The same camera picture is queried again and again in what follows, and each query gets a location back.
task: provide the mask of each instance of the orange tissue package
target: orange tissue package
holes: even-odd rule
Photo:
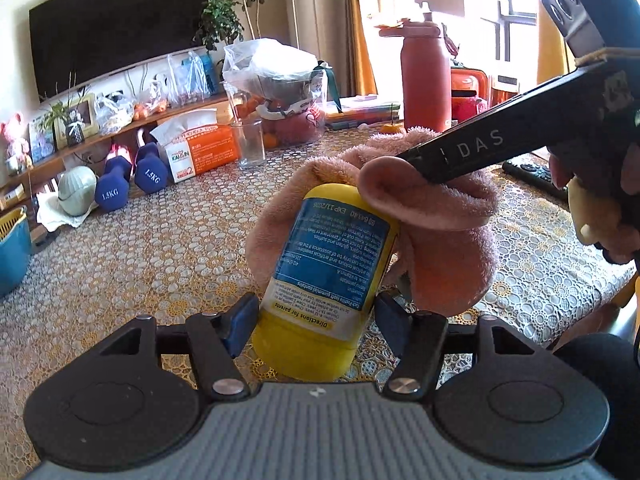
[[[164,147],[174,182],[238,160],[233,130],[216,124],[215,110],[194,110],[161,124],[151,135]]]

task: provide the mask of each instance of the pink fuzzy cloth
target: pink fuzzy cloth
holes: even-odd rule
[[[497,209],[497,191],[482,171],[446,185],[430,184],[398,153],[437,134],[413,128],[374,135],[338,156],[307,160],[266,205],[246,242],[254,278],[266,288],[305,195],[336,182],[357,186],[367,203],[398,219],[398,260],[385,283],[411,279],[419,309],[455,316],[476,304],[491,285],[497,254],[486,225]]]

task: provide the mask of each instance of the tablecloth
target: tablecloth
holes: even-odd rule
[[[0,479],[19,478],[38,461],[21,417],[34,387],[136,314],[180,323],[255,291],[244,240],[261,208],[308,156],[339,153],[369,134],[329,132],[314,144],[271,152],[250,171],[227,164],[94,214],[34,256],[22,285],[0,300]],[[634,268],[611,266],[581,246],[558,202],[497,167],[490,171],[502,194],[492,219],[500,267],[482,301],[455,321],[495,314],[546,344],[611,300]],[[396,362],[372,322],[341,380],[383,382]],[[285,379],[251,344],[236,364],[252,385]],[[163,365],[193,381],[185,356],[166,356]],[[469,365],[468,356],[448,356],[443,379]]]

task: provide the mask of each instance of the television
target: television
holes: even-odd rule
[[[40,99],[195,47],[206,1],[48,0],[34,7],[29,26]]]

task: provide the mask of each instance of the human hand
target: human hand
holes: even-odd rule
[[[610,263],[631,261],[633,253],[640,250],[640,233],[622,223],[620,204],[585,189],[555,155],[549,158],[549,170],[556,187],[568,186],[569,209],[578,240],[584,245],[595,244],[603,249],[603,256]],[[620,186],[629,195],[640,192],[640,148],[636,144],[631,144],[627,150]]]

